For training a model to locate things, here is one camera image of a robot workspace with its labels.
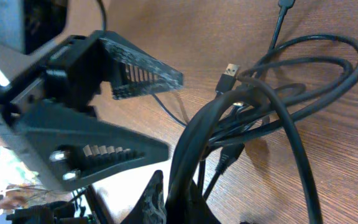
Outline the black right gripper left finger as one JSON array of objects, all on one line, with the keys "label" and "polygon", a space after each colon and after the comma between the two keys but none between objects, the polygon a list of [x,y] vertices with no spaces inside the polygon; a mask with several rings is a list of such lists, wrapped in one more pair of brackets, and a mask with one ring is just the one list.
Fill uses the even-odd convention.
[{"label": "black right gripper left finger", "polygon": [[156,170],[136,205],[121,223],[163,224],[166,222],[167,211],[163,196],[163,172]]}]

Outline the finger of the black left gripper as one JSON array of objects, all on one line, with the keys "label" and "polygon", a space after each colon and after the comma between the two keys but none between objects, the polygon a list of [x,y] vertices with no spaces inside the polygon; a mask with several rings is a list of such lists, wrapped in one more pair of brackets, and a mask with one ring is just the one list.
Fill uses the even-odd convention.
[{"label": "finger of the black left gripper", "polygon": [[163,141],[51,102],[32,106],[14,130],[26,143],[28,166],[51,190],[75,190],[169,156]]},{"label": "finger of the black left gripper", "polygon": [[112,98],[124,100],[184,86],[182,72],[154,58],[115,32],[99,38],[106,60],[104,72]]}]

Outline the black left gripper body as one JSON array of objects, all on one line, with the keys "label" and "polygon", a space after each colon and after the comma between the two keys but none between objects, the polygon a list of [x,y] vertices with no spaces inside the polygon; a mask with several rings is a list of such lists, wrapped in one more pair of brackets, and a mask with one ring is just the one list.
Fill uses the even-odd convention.
[{"label": "black left gripper body", "polygon": [[39,57],[0,44],[0,138],[20,160],[69,161],[104,144],[90,105],[104,80],[101,36],[73,35]]}]

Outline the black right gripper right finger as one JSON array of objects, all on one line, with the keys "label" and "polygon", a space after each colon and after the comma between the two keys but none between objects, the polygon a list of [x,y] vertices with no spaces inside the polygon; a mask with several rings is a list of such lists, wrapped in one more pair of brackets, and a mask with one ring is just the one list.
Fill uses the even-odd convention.
[{"label": "black right gripper right finger", "polygon": [[190,224],[221,223],[209,209],[193,180],[186,195],[186,222]]}]

